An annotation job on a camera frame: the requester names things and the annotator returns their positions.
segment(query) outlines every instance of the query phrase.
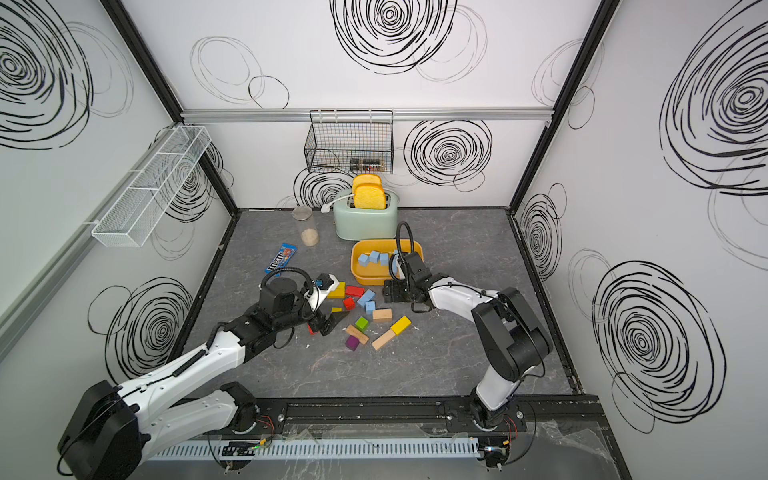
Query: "black metal frame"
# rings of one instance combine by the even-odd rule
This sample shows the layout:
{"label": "black metal frame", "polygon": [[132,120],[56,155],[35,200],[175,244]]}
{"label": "black metal frame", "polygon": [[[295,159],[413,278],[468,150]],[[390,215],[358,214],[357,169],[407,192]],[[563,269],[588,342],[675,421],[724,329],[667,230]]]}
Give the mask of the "black metal frame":
{"label": "black metal frame", "polygon": [[[525,195],[526,190],[530,186],[533,177],[535,176],[538,166],[546,154],[546,151],[552,142],[554,133],[558,129],[565,113],[567,112],[568,105],[573,98],[574,93],[578,89],[578,83],[584,72],[586,71],[589,61],[592,58],[599,41],[602,38],[603,33],[611,20],[618,3],[620,0],[603,0],[598,7],[598,11],[591,23],[586,39],[584,40],[581,49],[578,53],[574,65],[571,67],[571,71],[568,74],[568,78],[565,82],[562,92],[558,97],[554,106],[554,115],[551,123],[545,128],[539,141],[536,145],[531,160],[528,162],[528,166],[523,173],[523,178],[518,185],[518,189],[515,191],[515,195],[512,198],[510,210],[508,210],[508,219],[512,228],[515,240],[520,247],[520,251],[523,255],[526,270],[528,271],[531,281],[533,282],[534,289],[541,309],[544,312],[545,319],[550,327],[550,333],[555,343],[555,348],[558,351],[563,367],[566,370],[571,388],[574,390],[574,395],[559,395],[559,396],[547,396],[547,395],[520,395],[513,398],[513,403],[510,406],[510,416],[515,419],[517,413],[522,412],[523,422],[518,425],[518,429],[525,428],[525,419],[534,414],[537,421],[545,420],[559,420],[559,421],[594,421],[601,427],[601,431],[607,443],[611,454],[613,455],[615,464],[622,478],[630,480],[631,475],[627,470],[627,466],[624,464],[624,459],[621,455],[615,438],[611,432],[611,427],[605,418],[603,409],[599,403],[599,400],[595,396],[581,394],[581,384],[576,376],[571,357],[568,354],[568,349],[565,346],[560,329],[554,319],[551,307],[548,303],[547,297],[544,292],[544,288],[541,285],[541,281],[538,279],[536,272],[533,268],[530,253],[519,233],[519,229],[516,227],[514,219],[514,213],[519,208],[522,202],[522,198]],[[132,22],[130,15],[127,13],[121,0],[101,0],[101,4],[109,14],[115,27],[120,32],[126,45],[131,50],[131,53],[136,58],[137,63],[140,65],[142,71],[147,76],[150,85],[157,93],[163,106],[165,106],[168,114],[174,121],[183,121],[181,117],[182,107],[170,89],[170,85],[165,81],[161,70],[157,66],[157,63],[152,58],[149,49],[144,43],[141,35],[136,29],[135,24]],[[210,158],[205,154],[200,159],[200,165],[207,175],[209,181],[213,185],[214,189],[218,193],[227,211],[230,213],[232,219],[227,231],[224,233],[219,250],[216,252],[213,261],[211,262],[208,271],[204,277],[200,289],[197,292],[197,296],[193,302],[190,312],[187,314],[187,318],[184,320],[180,335],[178,336],[176,343],[170,353],[170,358],[177,358],[184,348],[184,344],[187,337],[192,330],[192,327],[197,320],[197,316],[200,312],[200,308],[207,296],[210,285],[216,275],[218,267],[221,263],[224,253],[227,249],[234,229],[237,225],[237,221],[240,219],[240,215],[247,209],[237,209],[234,200],[230,196],[229,191],[226,189],[223,181],[221,180],[216,168],[210,162]],[[314,425],[314,429],[322,429],[323,425],[338,425],[341,417],[341,423],[420,423],[424,424],[426,417],[432,420],[434,417],[433,428],[442,429],[444,433],[450,432],[470,432],[478,438],[486,440],[497,440],[499,434],[493,432],[480,432],[469,420],[471,415],[468,416],[468,396],[444,396],[444,397],[352,397],[352,398],[296,398],[296,399],[260,399],[259,406],[263,412],[270,415],[271,418],[277,420],[279,415],[283,415],[283,420],[277,420],[276,432],[282,432],[285,425],[299,425],[301,423],[311,423]],[[231,432],[220,431],[221,434],[227,437],[227,434],[231,435]],[[244,440],[248,439],[249,435],[254,438],[260,435],[261,431],[256,429],[248,435],[232,435],[232,439]]]}
{"label": "black metal frame", "polygon": [[509,207],[512,210],[512,214],[518,211],[520,205],[522,205],[523,198],[525,197],[528,188],[531,186],[533,179],[536,175],[541,162],[549,150],[549,145],[554,140],[554,136],[560,127],[560,123],[565,118],[568,112],[568,107],[573,101],[573,97],[579,88],[579,83],[584,77],[584,74],[589,68],[589,63],[592,61],[595,51],[597,51],[603,34],[608,28],[608,24],[611,23],[611,19],[614,16],[616,8],[621,3],[621,0],[602,0],[598,6],[597,12],[594,14],[591,25],[587,30],[587,35],[584,37],[584,41],[581,43],[576,60],[571,66],[571,70],[568,72],[568,76],[565,78],[562,90],[558,95],[558,99],[554,103],[554,113],[549,125],[541,132],[541,136],[536,143],[536,147],[533,150],[531,159],[528,161],[523,176],[520,179],[515,195],[512,197],[512,202]]}
{"label": "black metal frame", "polygon": [[[141,37],[133,20],[131,20],[131,16],[125,9],[123,2],[121,0],[101,0],[101,5],[104,7],[104,10],[107,11],[109,18],[112,19],[115,28],[120,32],[120,36],[123,38],[123,41],[125,41],[128,49],[131,50],[131,54],[133,54],[139,67],[141,67],[141,71],[146,75],[155,94],[157,94],[157,98],[160,99],[160,102],[168,112],[170,119],[174,122],[184,122],[184,119],[181,117],[181,104],[170,89],[168,82],[165,81],[162,71],[154,61],[147,44],[144,43],[144,39]],[[207,152],[203,153],[198,164],[221,199],[221,203],[224,204],[229,215],[231,217],[237,215],[237,205],[235,204],[235,200],[232,198],[232,195],[230,195],[227,185],[221,180],[221,176],[214,167],[213,162],[210,161]]]}

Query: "wire basket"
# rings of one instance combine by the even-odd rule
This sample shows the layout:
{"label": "wire basket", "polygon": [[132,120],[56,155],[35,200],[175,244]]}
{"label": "wire basket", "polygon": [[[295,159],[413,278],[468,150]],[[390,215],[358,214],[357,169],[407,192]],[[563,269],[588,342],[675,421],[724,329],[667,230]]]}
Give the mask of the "wire basket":
{"label": "wire basket", "polygon": [[304,142],[310,172],[392,173],[392,111],[313,110],[310,120]]}
{"label": "wire basket", "polygon": [[91,235],[106,247],[144,245],[184,182],[193,174],[208,145],[210,136],[205,127],[175,127]]}

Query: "mint green toaster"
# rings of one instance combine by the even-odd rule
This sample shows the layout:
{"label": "mint green toaster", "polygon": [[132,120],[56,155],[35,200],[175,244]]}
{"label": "mint green toaster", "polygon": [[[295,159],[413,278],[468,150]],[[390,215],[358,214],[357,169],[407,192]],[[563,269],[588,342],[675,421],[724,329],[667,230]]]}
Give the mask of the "mint green toaster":
{"label": "mint green toaster", "polygon": [[[351,188],[341,190],[336,198],[352,193]],[[368,240],[371,238],[395,238],[397,230],[397,194],[385,190],[386,208],[372,210],[355,208],[353,197],[333,204],[333,220],[336,235],[344,240]]]}

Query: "clear plastic jar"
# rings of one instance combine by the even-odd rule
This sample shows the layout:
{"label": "clear plastic jar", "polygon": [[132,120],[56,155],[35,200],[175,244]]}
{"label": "clear plastic jar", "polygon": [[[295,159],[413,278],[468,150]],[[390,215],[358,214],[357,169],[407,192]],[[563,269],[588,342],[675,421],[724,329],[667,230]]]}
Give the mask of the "clear plastic jar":
{"label": "clear plastic jar", "polygon": [[296,221],[296,228],[299,229],[299,235],[304,245],[314,247],[320,242],[320,235],[317,232],[312,208],[304,206],[294,208],[293,219]]}

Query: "black wire basket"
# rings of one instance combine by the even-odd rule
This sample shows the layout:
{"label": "black wire basket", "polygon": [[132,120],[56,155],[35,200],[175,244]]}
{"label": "black wire basket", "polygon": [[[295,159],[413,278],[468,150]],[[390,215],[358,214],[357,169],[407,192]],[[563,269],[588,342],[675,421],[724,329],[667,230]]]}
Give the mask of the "black wire basket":
{"label": "black wire basket", "polygon": [[310,119],[304,142],[310,172],[392,173],[392,111],[313,110]]}

